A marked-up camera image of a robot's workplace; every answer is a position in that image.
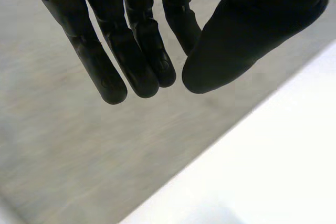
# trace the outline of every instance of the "white surface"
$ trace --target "white surface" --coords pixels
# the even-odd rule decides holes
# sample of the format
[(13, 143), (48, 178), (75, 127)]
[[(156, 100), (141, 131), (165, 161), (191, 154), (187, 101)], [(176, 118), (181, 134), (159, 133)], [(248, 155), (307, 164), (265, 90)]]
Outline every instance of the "white surface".
[(335, 122), (336, 42), (122, 224), (335, 224)]
[(0, 224), (26, 224), (16, 212), (0, 197)]

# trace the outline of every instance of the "gray floor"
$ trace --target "gray floor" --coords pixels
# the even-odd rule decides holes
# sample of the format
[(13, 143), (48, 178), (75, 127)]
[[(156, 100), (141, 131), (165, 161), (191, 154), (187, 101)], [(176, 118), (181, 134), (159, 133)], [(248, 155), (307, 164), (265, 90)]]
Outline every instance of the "gray floor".
[[(218, 2), (193, 0), (201, 25)], [(156, 0), (177, 83), (148, 100), (129, 88), (110, 106), (40, 1), (0, 7), (0, 193), (31, 224), (116, 223), (336, 37), (331, 0), (318, 22), (242, 78), (194, 95), (181, 83), (185, 55)]]

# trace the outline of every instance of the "black rubber finger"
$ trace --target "black rubber finger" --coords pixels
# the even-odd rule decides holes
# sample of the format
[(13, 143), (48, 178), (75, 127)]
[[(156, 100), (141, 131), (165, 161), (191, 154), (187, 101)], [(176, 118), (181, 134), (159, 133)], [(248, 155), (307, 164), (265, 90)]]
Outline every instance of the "black rubber finger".
[(102, 98), (110, 104), (124, 101), (126, 86), (98, 40), (85, 0), (43, 0), (43, 3), (64, 29)]
[(200, 29), (195, 13), (188, 5), (164, 5), (166, 20), (177, 37), (183, 51), (189, 55), (197, 44), (202, 30)]
[(189, 55), (201, 35), (195, 13), (189, 7), (191, 0), (162, 0), (162, 2), (170, 28), (184, 52)]
[(148, 18), (133, 27), (133, 33), (142, 52), (158, 77), (160, 86), (170, 87), (176, 80), (173, 63), (164, 48), (156, 20)]
[(218, 89), (245, 73), (261, 57), (311, 25), (326, 9), (321, 0), (306, 12), (238, 8), (222, 0), (205, 25), (182, 73), (193, 93)]
[(127, 15), (142, 52), (156, 74), (161, 87), (176, 80), (174, 66), (164, 48), (158, 23), (153, 18), (154, 0), (125, 0)]
[(123, 0), (88, 1), (105, 40), (135, 93), (142, 98), (154, 96), (159, 83), (127, 26)]

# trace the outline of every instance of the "black finger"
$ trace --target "black finger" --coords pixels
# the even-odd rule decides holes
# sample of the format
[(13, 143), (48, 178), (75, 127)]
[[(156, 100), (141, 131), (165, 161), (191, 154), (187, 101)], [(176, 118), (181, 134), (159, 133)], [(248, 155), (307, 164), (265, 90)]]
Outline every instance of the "black finger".
[(328, 0), (222, 0), (183, 69), (194, 93), (226, 85), (320, 17)]
[(123, 0), (88, 1), (109, 47), (135, 93), (142, 98), (154, 96), (159, 83), (127, 26)]
[(153, 18), (153, 4), (154, 0), (125, 0), (135, 39), (158, 77), (160, 86), (169, 87), (176, 80), (176, 72), (164, 48), (159, 25)]
[(162, 1), (167, 22), (184, 52), (189, 55), (201, 35), (195, 13), (189, 7), (191, 0)]
[(110, 103), (122, 102), (126, 86), (104, 51), (93, 29), (85, 0), (43, 0), (62, 26), (102, 98)]

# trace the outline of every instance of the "robotic hand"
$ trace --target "robotic hand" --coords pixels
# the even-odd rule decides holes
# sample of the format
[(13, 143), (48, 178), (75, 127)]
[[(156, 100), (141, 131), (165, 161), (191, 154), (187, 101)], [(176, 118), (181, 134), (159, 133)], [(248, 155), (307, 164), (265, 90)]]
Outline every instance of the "robotic hand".
[[(127, 96), (127, 88), (104, 51), (89, 18), (85, 0), (42, 0), (62, 26), (78, 57), (100, 92), (110, 104)], [(124, 1), (131, 29), (124, 17)], [(186, 53), (201, 34), (191, 0), (163, 0), (166, 19)], [(176, 79), (164, 48), (158, 23), (153, 18), (153, 0), (88, 0), (106, 42), (135, 93), (142, 98), (155, 95)]]
[(194, 93), (226, 85), (311, 25), (328, 0), (222, 0), (188, 57), (183, 82)]

